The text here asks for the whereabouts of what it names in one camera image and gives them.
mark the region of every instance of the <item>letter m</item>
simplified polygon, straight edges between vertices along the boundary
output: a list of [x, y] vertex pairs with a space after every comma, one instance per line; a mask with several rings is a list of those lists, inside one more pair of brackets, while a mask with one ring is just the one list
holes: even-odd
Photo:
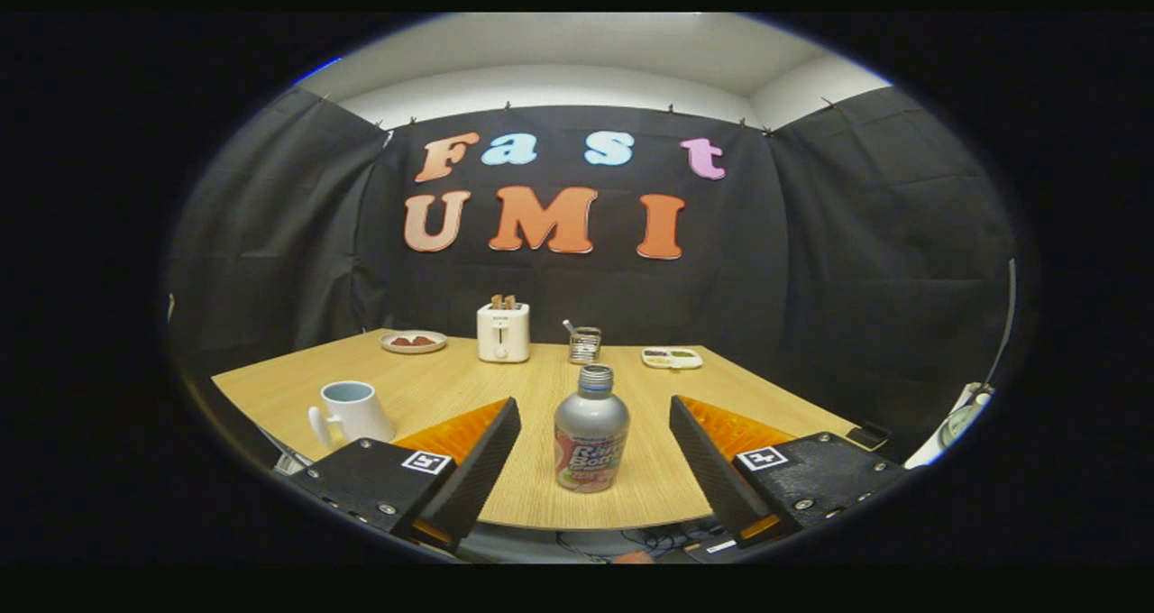
[[593, 249], [589, 240], [589, 208], [597, 199], [597, 192], [587, 187], [569, 187], [561, 190], [548, 209], [541, 208], [537, 194], [529, 187], [503, 187], [497, 190], [501, 199], [501, 224], [497, 236], [489, 240], [494, 251], [517, 251], [522, 240], [517, 229], [525, 236], [529, 247], [537, 249], [554, 230], [549, 249], [554, 253], [584, 254]]

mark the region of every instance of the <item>ceiling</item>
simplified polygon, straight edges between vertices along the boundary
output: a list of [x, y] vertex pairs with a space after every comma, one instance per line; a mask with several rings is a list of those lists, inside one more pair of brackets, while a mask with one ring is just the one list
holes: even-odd
[[300, 82], [346, 100], [405, 80], [501, 66], [595, 66], [750, 97], [826, 52], [737, 14], [445, 14], [388, 35]]

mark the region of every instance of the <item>letter s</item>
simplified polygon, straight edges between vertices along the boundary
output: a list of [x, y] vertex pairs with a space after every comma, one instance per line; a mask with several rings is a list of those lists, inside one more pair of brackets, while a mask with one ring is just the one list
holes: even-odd
[[628, 133], [599, 129], [585, 137], [585, 145], [590, 149], [585, 162], [591, 165], [623, 165], [634, 157], [634, 136]]

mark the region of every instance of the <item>mug handle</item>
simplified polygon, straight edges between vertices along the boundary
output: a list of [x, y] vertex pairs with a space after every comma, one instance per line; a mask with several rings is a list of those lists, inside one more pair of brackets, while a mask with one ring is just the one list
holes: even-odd
[[313, 425], [313, 432], [316, 433], [316, 439], [321, 440], [321, 443], [328, 448], [332, 448], [332, 435], [329, 434], [329, 424], [339, 424], [340, 418], [332, 416], [325, 419], [321, 409], [310, 406], [308, 409], [308, 423]]

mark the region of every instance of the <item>plate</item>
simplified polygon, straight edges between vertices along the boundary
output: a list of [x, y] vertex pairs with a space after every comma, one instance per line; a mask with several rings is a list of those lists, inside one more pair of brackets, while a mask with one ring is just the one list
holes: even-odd
[[661, 369], [694, 369], [705, 364], [700, 354], [684, 347], [645, 347], [642, 362]]
[[[429, 345], [397, 345], [396, 341], [398, 338], [407, 338], [412, 341], [418, 336], [425, 336], [429, 341], [433, 341]], [[449, 338], [444, 334], [437, 334], [436, 331], [425, 331], [421, 329], [410, 329], [407, 331], [396, 331], [394, 334], [385, 334], [381, 336], [381, 346], [385, 350], [398, 354], [427, 354], [429, 352], [435, 352], [449, 343]]]

